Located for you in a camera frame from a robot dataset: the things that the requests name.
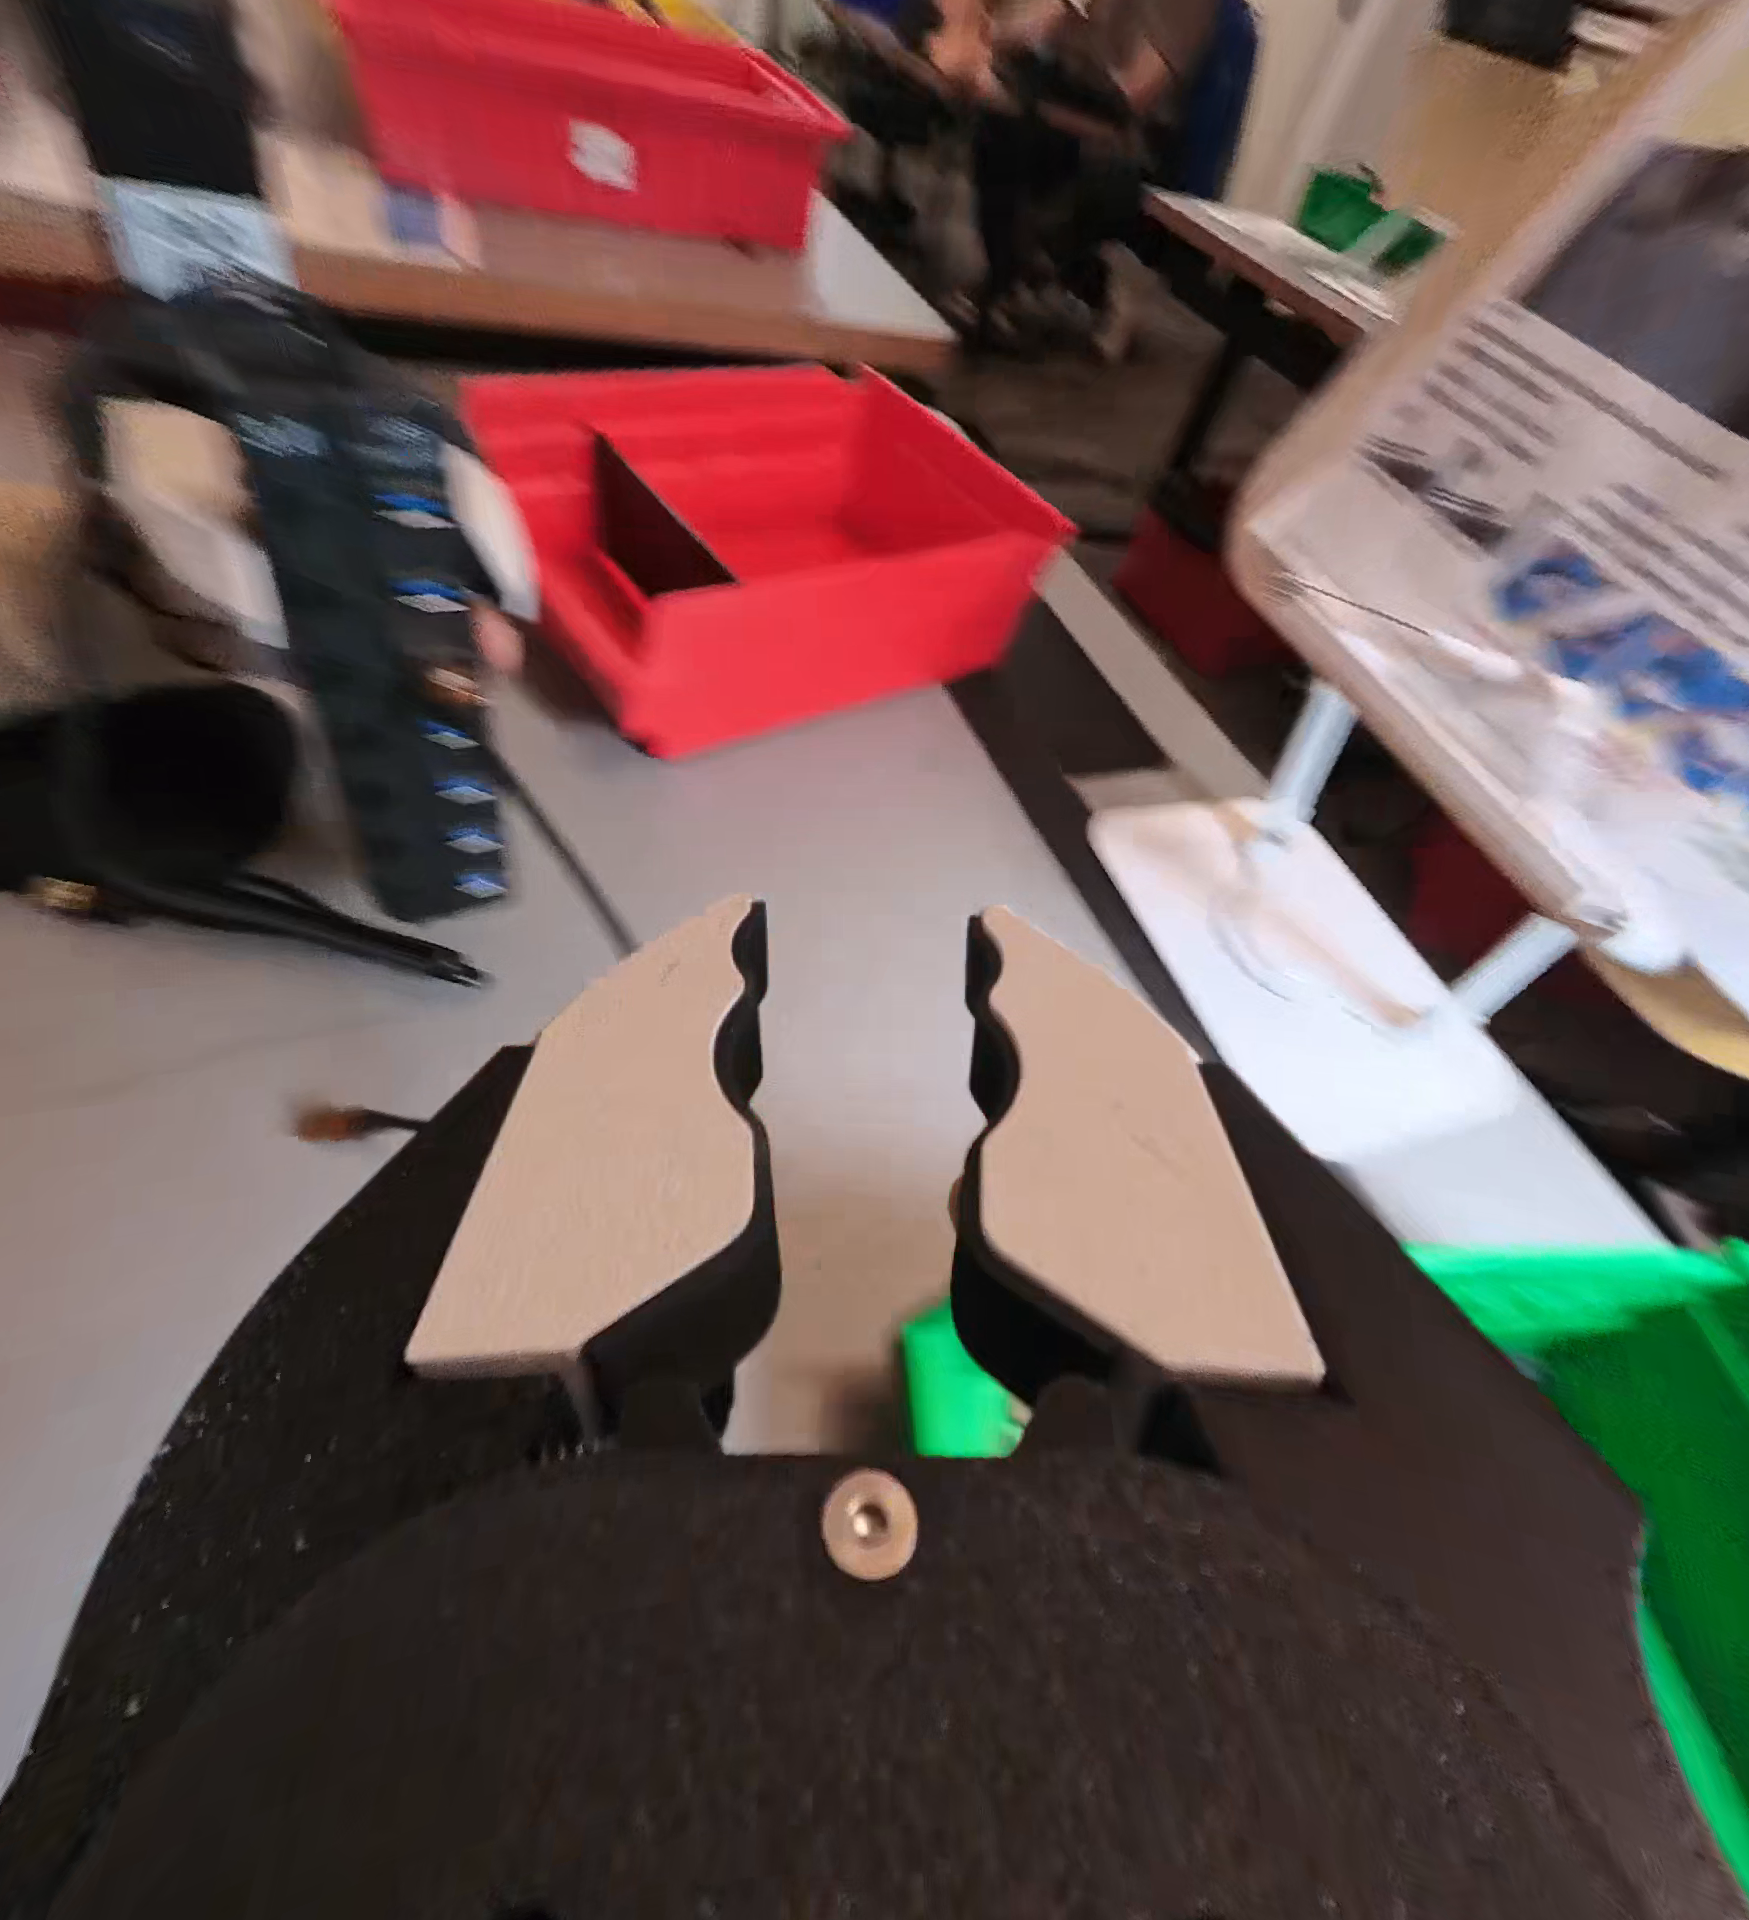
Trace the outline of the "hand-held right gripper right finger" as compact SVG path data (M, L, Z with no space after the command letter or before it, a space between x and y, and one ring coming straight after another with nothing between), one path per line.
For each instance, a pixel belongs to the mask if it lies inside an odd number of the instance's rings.
M979 1134L958 1252L1082 1358L1173 1378L1322 1387L1316 1335L1196 1047L1006 907L967 927Z

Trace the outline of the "long red plastic tub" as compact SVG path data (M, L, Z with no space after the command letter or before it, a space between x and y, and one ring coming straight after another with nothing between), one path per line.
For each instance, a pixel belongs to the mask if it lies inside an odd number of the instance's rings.
M848 120L750 44L610 6L329 6L386 181L462 206L800 254Z

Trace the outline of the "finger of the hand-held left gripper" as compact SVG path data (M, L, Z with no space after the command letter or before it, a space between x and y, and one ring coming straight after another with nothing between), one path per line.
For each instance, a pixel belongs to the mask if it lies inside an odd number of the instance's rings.
M538 622L540 568L515 493L463 447L444 447L444 479L454 521L492 584L492 599L515 622Z
M100 404L102 488L124 527L128 579L238 650L283 650L287 613L234 432L169 403Z

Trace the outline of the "black divider of red bin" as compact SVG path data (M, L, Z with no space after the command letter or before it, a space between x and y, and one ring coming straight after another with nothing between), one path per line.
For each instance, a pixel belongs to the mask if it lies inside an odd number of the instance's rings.
M593 436L596 544L645 603L736 587L735 571L636 470L606 432Z

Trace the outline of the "printed instruction sheet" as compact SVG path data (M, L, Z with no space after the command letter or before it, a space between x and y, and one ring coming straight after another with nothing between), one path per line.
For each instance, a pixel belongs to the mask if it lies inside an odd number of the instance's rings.
M1272 450L1235 583L1527 903L1749 1024L1749 6Z

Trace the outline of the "small green bin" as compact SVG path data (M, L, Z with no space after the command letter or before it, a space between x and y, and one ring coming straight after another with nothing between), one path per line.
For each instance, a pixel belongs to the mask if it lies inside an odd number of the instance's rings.
M1448 240L1440 222L1389 206L1383 181L1368 168L1316 168L1301 189L1294 229L1377 280L1413 277Z

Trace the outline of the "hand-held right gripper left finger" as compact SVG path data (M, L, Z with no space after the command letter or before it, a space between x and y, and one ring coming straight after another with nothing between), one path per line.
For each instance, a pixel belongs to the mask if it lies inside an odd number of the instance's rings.
M411 1332L416 1376L606 1382L636 1318L772 1229L765 900L731 895L596 979L530 1051Z

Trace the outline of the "black wrist rest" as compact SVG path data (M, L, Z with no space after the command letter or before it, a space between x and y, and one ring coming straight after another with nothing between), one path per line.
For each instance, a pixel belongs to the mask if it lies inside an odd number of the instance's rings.
M0 893L68 881L114 898L210 898L287 828L287 712L228 684L82 698L0 727Z

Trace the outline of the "small red plastic bin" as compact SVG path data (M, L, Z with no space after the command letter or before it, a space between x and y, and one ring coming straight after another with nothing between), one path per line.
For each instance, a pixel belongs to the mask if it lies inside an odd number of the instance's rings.
M941 413L822 364L465 377L540 638L659 760L992 668L1077 527ZM593 436L735 571L653 603L596 544Z

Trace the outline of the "black multi-port usb hub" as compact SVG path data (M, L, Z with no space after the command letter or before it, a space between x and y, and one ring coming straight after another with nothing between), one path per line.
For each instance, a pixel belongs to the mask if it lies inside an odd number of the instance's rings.
M498 587L450 501L459 431L430 399L281 380L226 420L365 889L402 924L503 900L474 621Z

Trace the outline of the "green plastic bin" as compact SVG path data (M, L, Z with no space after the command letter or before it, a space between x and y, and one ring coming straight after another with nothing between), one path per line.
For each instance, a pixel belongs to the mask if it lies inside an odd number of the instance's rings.
M1221 1468L1487 1668L1625 1865L1749 1903L1749 1248L1278 1248L1326 1382L1198 1392Z

